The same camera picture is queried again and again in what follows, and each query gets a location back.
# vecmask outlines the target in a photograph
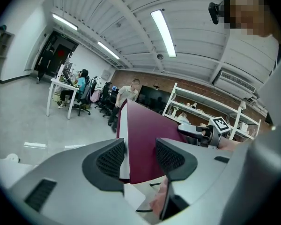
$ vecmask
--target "teal shirt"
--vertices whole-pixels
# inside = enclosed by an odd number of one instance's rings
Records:
[[[79,92],[80,94],[82,94],[85,90],[85,78],[84,77],[80,77],[78,78],[78,83],[77,83],[78,86],[81,86],[79,88]]]

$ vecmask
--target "maroon panel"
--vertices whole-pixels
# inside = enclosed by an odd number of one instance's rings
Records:
[[[177,131],[178,124],[131,100],[127,101],[127,112],[130,183],[163,176],[156,160],[155,140],[163,137],[186,142]]]

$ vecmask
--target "woman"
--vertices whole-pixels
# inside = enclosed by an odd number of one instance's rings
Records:
[[[85,90],[85,86],[87,84],[89,72],[86,69],[83,69],[80,73],[80,77],[78,78],[77,86],[79,87],[79,93],[80,95],[83,94]],[[73,90],[63,90],[60,94],[60,101],[58,102],[59,107],[58,108],[64,108],[66,106],[65,104],[65,98],[66,95],[70,95],[70,98],[72,98],[74,91]]]

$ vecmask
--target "air conditioner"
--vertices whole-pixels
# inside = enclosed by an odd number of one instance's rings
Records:
[[[226,71],[220,71],[214,86],[240,99],[253,97],[255,87]]]

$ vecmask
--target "white desk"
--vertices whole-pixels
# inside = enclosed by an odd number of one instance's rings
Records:
[[[47,114],[46,114],[47,116],[49,116],[50,102],[52,100],[52,91],[53,91],[54,85],[58,85],[60,87],[63,87],[63,88],[66,88],[66,89],[70,89],[70,90],[74,91],[74,93],[72,95],[69,111],[67,113],[67,118],[70,119],[72,106],[73,106],[73,103],[74,103],[74,100],[75,100],[75,96],[76,96],[76,91],[79,90],[79,88],[78,87],[73,87],[73,86],[71,86],[69,84],[62,83],[59,80],[57,80],[56,78],[52,78],[51,79],[51,86],[50,86],[50,90],[49,90],[49,95],[48,95],[48,101],[47,101]]]

